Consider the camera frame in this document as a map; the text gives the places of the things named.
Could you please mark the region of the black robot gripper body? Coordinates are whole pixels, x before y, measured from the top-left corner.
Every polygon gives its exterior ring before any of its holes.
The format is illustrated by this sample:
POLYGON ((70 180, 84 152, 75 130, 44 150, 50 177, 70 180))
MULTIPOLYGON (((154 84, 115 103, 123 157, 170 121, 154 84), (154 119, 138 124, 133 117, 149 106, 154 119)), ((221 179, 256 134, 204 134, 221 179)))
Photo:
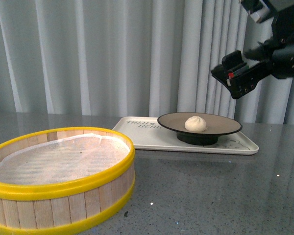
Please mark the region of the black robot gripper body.
POLYGON ((251 92, 269 75, 277 79, 294 77, 294 38, 283 43, 267 40, 246 51, 244 56, 259 63, 250 67, 243 60, 241 51, 236 50, 211 70, 212 76, 230 91, 233 99, 251 92))

